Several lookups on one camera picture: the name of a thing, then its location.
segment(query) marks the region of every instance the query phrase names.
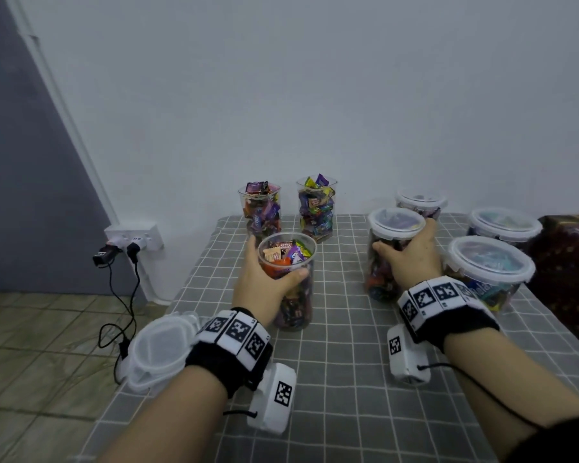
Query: white wall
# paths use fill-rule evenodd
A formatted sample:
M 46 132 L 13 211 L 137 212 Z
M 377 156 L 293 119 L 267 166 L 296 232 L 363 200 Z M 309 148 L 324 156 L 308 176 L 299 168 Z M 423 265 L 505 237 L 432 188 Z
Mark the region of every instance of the white wall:
M 159 223 L 161 297 L 256 179 L 286 213 L 318 171 L 340 212 L 579 212 L 579 0 L 21 1 L 118 217 Z

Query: forearm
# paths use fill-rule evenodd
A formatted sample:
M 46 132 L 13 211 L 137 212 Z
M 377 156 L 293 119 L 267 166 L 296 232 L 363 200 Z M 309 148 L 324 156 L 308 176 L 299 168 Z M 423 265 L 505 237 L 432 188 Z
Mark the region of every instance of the forearm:
M 579 395 L 539 366 L 503 334 L 484 328 L 449 334 L 444 351 L 503 403 L 544 427 L 579 416 Z M 536 432 L 457 374 L 485 436 L 500 460 Z
M 188 366 L 99 461 L 199 462 L 226 402 L 227 391 L 213 374 Z

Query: black sleeve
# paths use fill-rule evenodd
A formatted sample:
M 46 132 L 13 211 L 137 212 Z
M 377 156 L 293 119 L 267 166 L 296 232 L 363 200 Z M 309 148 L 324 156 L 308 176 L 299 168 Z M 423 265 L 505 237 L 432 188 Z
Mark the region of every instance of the black sleeve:
M 512 451 L 507 463 L 579 462 L 579 418 L 540 430 Z

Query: plastic cup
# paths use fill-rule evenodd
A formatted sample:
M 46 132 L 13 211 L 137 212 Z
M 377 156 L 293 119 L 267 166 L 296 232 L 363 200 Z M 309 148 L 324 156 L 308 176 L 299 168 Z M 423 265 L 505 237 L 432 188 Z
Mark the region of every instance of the plastic cup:
M 536 271 L 521 250 L 488 237 L 453 239 L 445 258 L 445 274 L 462 281 L 493 312 L 505 308 Z
M 448 199 L 437 192 L 421 193 L 413 189 L 399 190 L 396 195 L 397 207 L 417 212 L 424 218 L 437 220 L 442 209 L 448 206 Z
M 317 181 L 318 175 L 310 175 L 296 181 L 300 201 L 300 228 L 316 242 L 322 242 L 332 235 L 333 216 L 335 211 L 335 194 L 337 181 L 323 176 L 328 185 L 320 188 L 306 186 L 311 178 Z
M 423 216 L 406 208 L 381 208 L 367 216 L 369 247 L 365 290 L 372 299 L 388 303 L 399 297 L 399 285 L 393 278 L 390 264 L 373 250 L 373 243 L 382 241 L 396 250 L 402 250 L 418 234 L 426 222 Z
M 246 187 L 238 190 L 243 215 L 247 219 L 247 233 L 255 235 L 258 243 L 281 231 L 281 187 L 273 183 L 269 185 L 276 190 L 263 195 L 247 193 Z M 278 205 L 278 210 L 274 210 L 274 205 Z
M 531 239 L 540 234 L 540 221 L 521 211 L 507 208 L 479 208 L 469 217 L 467 235 L 491 237 L 526 252 Z
M 263 255 L 263 250 L 270 248 L 274 242 L 300 241 L 307 248 L 311 256 L 304 262 L 290 266 L 279 266 L 267 261 Z M 313 317 L 313 270 L 315 256 L 317 253 L 317 243 L 309 236 L 298 232 L 279 232 L 266 237 L 259 244 L 257 249 L 259 263 L 263 270 L 273 279 L 284 277 L 289 272 L 299 268 L 308 268 L 309 276 L 285 295 L 281 301 L 281 308 L 275 318 L 275 325 L 285 331 L 298 331 L 306 328 Z

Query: hand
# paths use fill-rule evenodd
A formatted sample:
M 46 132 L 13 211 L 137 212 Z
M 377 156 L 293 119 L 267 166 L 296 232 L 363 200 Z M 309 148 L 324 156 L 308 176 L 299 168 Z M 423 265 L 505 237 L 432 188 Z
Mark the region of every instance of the hand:
M 427 218 L 424 229 L 401 252 L 383 242 L 373 243 L 373 249 L 390 263 L 394 280 L 402 290 L 442 275 L 440 254 L 435 249 L 437 227 L 436 221 Z
M 283 278 L 274 280 L 264 273 L 257 259 L 255 237 L 247 241 L 243 269 L 234 286 L 232 307 L 244 307 L 264 327 L 268 327 L 277 315 L 285 293 L 309 276 L 307 268 L 288 273 Z

